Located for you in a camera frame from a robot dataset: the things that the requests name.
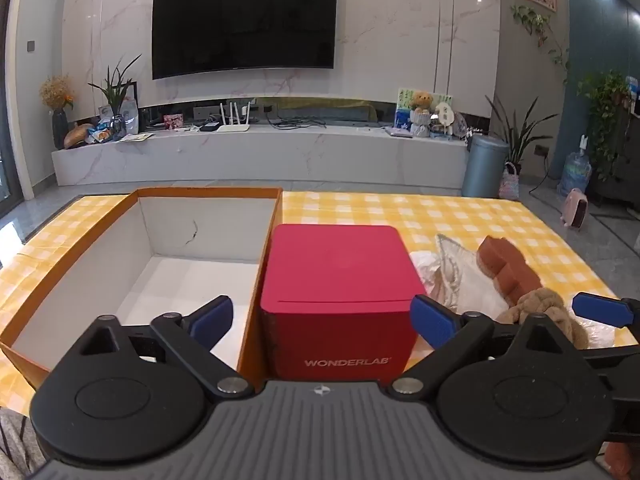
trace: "white router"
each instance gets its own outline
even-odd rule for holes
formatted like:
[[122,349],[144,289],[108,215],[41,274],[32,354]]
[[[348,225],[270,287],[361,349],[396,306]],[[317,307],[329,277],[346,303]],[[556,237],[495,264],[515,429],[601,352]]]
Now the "white router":
[[[234,124],[234,108],[236,109],[236,120],[237,120],[236,124]],[[216,132],[225,133],[225,132],[247,131],[249,129],[249,111],[250,110],[251,110],[250,105],[242,107],[242,113],[245,115],[246,120],[244,123],[241,123],[240,114],[238,113],[238,103],[231,103],[229,105],[229,113],[231,114],[231,117],[229,118],[229,124],[226,124],[225,109],[222,106],[222,103],[220,103],[220,114],[222,115],[222,126],[220,126],[216,130]]]

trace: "blue pad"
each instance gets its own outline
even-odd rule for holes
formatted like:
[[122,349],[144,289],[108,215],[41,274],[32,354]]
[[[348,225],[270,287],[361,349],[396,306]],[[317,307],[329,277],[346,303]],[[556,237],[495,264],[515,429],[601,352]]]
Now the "blue pad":
[[231,329],[234,304],[227,296],[219,296],[186,318],[189,335],[204,348],[211,350]]
[[626,303],[580,292],[572,303],[575,315],[622,328],[634,322],[634,313]]
[[440,348],[458,331],[455,314],[447,316],[418,296],[412,299],[409,316],[414,330],[434,349]]

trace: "gray ribbed surface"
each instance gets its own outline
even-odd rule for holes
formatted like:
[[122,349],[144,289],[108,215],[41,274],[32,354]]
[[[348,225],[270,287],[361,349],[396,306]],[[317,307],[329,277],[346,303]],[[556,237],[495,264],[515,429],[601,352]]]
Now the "gray ribbed surface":
[[270,382],[225,402],[203,431],[160,460],[120,471],[49,463],[37,480],[603,480],[593,463],[564,471],[502,470],[444,437],[428,409],[397,402],[372,383]]

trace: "marble tv console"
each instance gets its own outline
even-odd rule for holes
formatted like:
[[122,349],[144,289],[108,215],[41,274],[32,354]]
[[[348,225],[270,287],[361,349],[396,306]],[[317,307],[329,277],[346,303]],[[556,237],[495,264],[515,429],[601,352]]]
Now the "marble tv console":
[[60,186],[150,180],[311,180],[460,190],[460,140],[402,139],[381,128],[312,126],[247,132],[165,130],[143,142],[52,153]]

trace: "trash can lid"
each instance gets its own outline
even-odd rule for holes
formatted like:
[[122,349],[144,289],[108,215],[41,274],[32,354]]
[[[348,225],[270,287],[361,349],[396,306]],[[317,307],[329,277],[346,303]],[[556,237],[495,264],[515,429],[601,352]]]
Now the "trash can lid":
[[509,145],[501,139],[495,137],[489,137],[486,135],[474,135],[473,143],[478,148],[486,148],[488,150],[495,150],[497,152],[508,152]]

